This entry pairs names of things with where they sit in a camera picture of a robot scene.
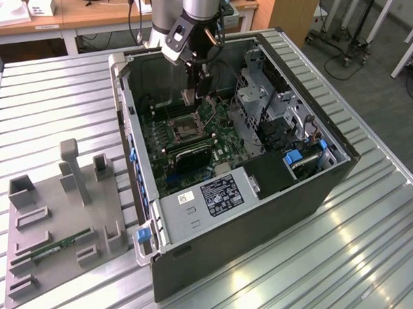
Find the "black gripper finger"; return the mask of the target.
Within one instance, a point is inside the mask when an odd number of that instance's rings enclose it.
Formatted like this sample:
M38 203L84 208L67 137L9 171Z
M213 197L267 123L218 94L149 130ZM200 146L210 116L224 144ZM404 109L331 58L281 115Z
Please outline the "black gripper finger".
M210 92L213 73L207 66L202 66L199 71L198 96L206 96Z
M187 89L196 90L199 78L199 66L196 64L197 57L193 56L190 60L186 62L186 73L187 73Z

